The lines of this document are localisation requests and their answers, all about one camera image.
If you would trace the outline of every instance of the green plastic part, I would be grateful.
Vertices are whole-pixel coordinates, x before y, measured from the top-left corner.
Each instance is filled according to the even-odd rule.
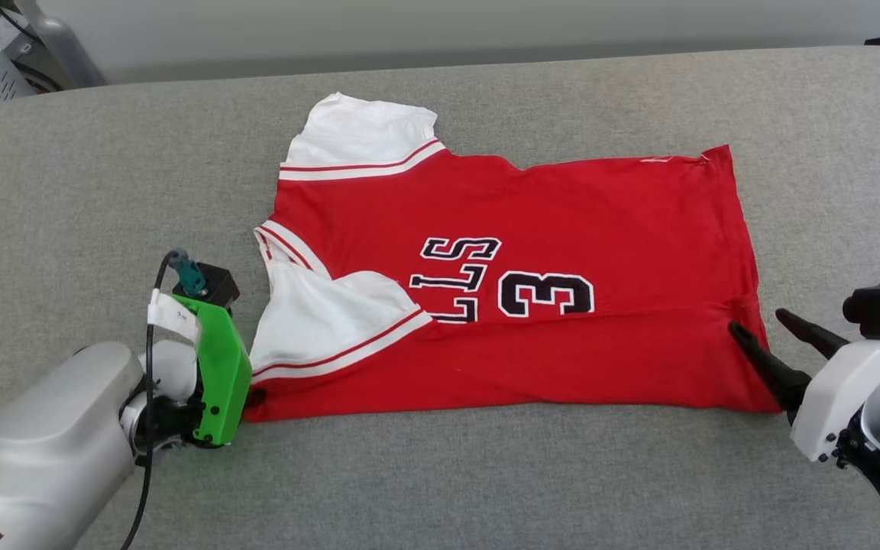
[[[233,324],[230,313],[220,306],[189,297],[172,295],[202,323],[202,340],[196,357],[202,376],[202,424],[193,438],[211,445],[227,445],[237,435],[251,388],[251,359]]]

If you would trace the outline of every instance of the white tape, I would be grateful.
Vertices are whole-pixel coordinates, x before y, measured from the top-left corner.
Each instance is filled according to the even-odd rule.
[[[151,291],[151,302],[147,304],[147,321],[151,325],[181,335],[196,345],[202,338],[202,323],[199,323],[196,314],[178,303],[174,297],[158,292],[158,289]]]

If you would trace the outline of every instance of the gray fabric surface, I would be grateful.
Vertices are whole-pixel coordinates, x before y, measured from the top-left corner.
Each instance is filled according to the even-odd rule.
[[[880,48],[73,91],[0,105],[0,403],[90,342],[142,347],[171,246],[233,270],[251,340],[267,292],[251,229],[290,138],[336,90],[425,105],[455,152],[520,167],[730,143],[765,311],[855,338],[841,300],[880,281]],[[655,406],[246,425],[231,448],[157,467],[136,548],[880,549],[870,487],[788,435],[779,417]],[[119,547],[140,481],[80,548]]]

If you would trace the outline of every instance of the striped trim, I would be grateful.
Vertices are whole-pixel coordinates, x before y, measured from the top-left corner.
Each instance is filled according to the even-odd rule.
[[[273,378],[311,378],[336,372],[396,344],[406,335],[412,334],[417,328],[426,327],[432,321],[433,318],[428,313],[417,309],[376,337],[363,341],[362,344],[355,345],[355,347],[327,359],[321,359],[321,361],[301,365],[283,363],[266,366],[254,373],[251,382],[258,383]]]
[[[268,260],[273,260],[271,247],[279,248],[284,254],[290,258],[295,264],[303,265],[311,271],[332,278],[328,268],[322,263],[317,254],[307,246],[301,237],[298,237],[286,227],[276,223],[271,219],[263,222],[254,229],[257,237],[260,239],[261,248],[267,255]]]
[[[329,179],[350,179],[359,177],[388,176],[415,167],[429,159],[433,154],[447,150],[440,140],[430,140],[414,150],[406,159],[398,163],[352,164],[342,167],[295,167],[288,163],[280,165],[279,181],[325,181]]]

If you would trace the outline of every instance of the gray wall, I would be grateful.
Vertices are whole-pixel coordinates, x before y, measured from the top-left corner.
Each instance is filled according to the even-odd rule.
[[[880,0],[28,1],[66,22],[111,83],[880,36]]]

